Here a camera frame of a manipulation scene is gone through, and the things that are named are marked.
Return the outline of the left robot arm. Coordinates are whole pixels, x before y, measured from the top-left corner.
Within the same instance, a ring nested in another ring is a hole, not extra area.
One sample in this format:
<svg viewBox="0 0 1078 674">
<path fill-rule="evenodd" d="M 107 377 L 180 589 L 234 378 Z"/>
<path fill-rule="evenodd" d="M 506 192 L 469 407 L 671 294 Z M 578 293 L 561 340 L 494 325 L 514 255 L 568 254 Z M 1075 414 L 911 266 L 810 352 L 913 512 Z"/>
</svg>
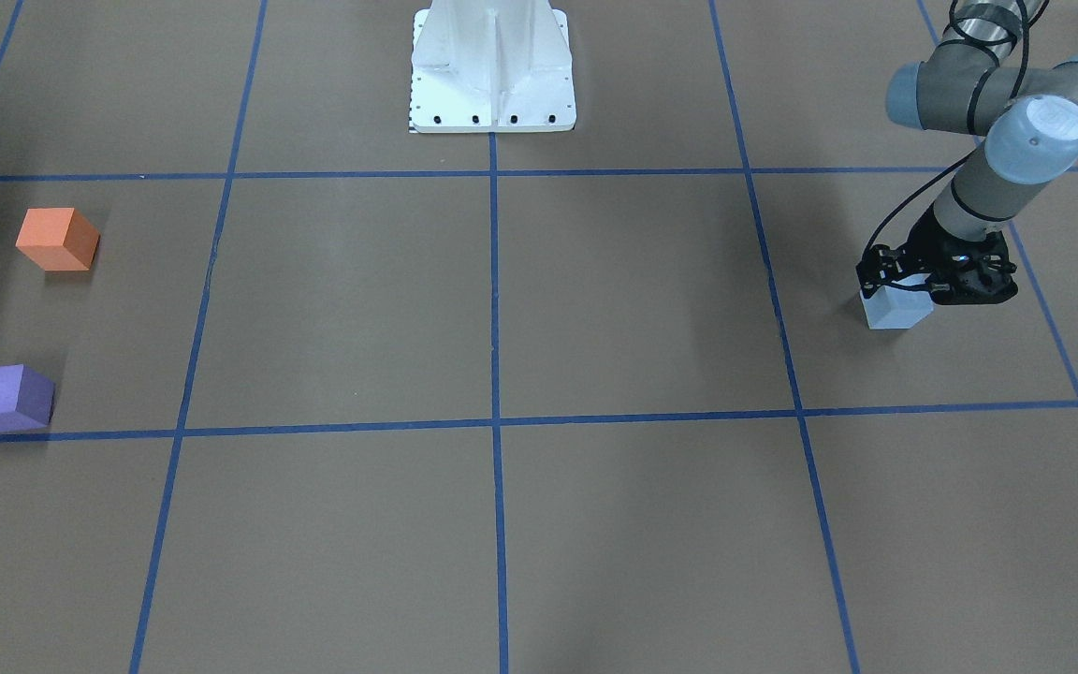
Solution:
<svg viewBox="0 0 1078 674">
<path fill-rule="evenodd" d="M 927 60 L 901 67 L 885 96 L 895 124 L 968 134 L 979 145 L 932 178 L 932 204 L 898 247 L 871 236 L 856 266 L 863 301 L 923 295 L 1000 304 L 1017 294 L 1001 228 L 1078 161 L 1078 54 L 1029 63 L 1044 1 L 954 1 Z"/>
</svg>

